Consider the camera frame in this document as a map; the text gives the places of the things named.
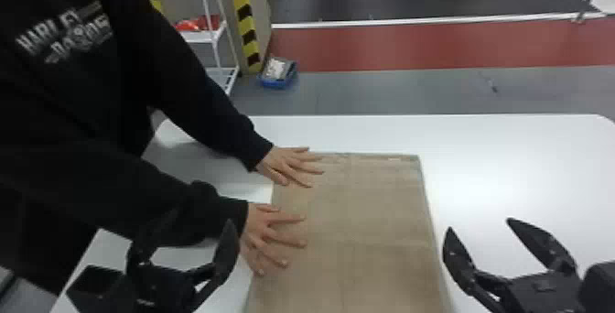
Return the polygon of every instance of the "red object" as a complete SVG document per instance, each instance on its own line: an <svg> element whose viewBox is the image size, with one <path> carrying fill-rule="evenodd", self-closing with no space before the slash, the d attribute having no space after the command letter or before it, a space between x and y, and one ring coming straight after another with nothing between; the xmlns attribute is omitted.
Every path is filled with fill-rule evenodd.
<svg viewBox="0 0 615 313"><path fill-rule="evenodd" d="M211 28L213 30L217 30L220 28L220 16L213 15L211 16ZM181 20L175 24L175 29L177 31L208 31L209 24L207 22L206 16L199 16L198 18Z"/></svg>

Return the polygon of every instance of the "white graphic print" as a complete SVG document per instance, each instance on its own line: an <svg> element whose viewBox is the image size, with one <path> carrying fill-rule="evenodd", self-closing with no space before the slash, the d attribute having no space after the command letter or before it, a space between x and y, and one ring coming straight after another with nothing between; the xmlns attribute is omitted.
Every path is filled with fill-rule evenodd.
<svg viewBox="0 0 615 313"><path fill-rule="evenodd" d="M112 35L109 17L96 1L80 10L70 9L57 20L34 25L19 35L16 43L33 57L45 54L46 63L58 63L74 51L90 51Z"/></svg>

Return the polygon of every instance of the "beige towel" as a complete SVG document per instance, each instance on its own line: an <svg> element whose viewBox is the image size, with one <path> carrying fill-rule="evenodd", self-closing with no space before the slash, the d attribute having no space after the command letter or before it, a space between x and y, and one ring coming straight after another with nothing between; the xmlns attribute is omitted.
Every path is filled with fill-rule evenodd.
<svg viewBox="0 0 615 313"><path fill-rule="evenodd" d="M416 156L325 155L313 189L276 186L273 203L307 215L279 228L286 270L255 278L248 313L442 313L437 249Z"/></svg>

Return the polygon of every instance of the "cloth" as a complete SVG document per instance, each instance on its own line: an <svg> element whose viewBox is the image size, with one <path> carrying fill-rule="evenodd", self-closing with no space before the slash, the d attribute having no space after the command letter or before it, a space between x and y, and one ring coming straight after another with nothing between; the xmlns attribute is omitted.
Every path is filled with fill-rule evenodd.
<svg viewBox="0 0 615 313"><path fill-rule="evenodd" d="M147 106L249 170L272 147L148 0L0 0L0 20L0 264L58 292L98 227L131 238L181 207L168 243L242 230L246 202L139 158Z"/></svg>
<svg viewBox="0 0 615 313"><path fill-rule="evenodd" d="M307 220L280 231L286 270L251 284L248 313L445 311L435 238L416 156L327 155L313 189L275 187L273 203Z"/></svg>

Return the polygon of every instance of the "hoodie sleeve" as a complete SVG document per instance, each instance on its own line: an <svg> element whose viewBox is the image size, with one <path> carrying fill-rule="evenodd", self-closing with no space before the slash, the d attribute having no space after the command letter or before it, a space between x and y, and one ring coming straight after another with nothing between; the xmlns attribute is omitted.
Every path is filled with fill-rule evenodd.
<svg viewBox="0 0 615 313"><path fill-rule="evenodd" d="M0 186L130 239L172 209L180 217L167 245L217 237L227 219L243 230L247 202L222 198L209 184L185 184L139 157L83 135L44 102L7 89L16 84L2 82L0 76L0 113L11 116L0 138Z"/></svg>
<svg viewBox="0 0 615 313"><path fill-rule="evenodd" d="M202 144L239 158L248 170L272 144L207 75L189 45L148 0L102 0L120 52L143 78L148 103Z"/></svg>

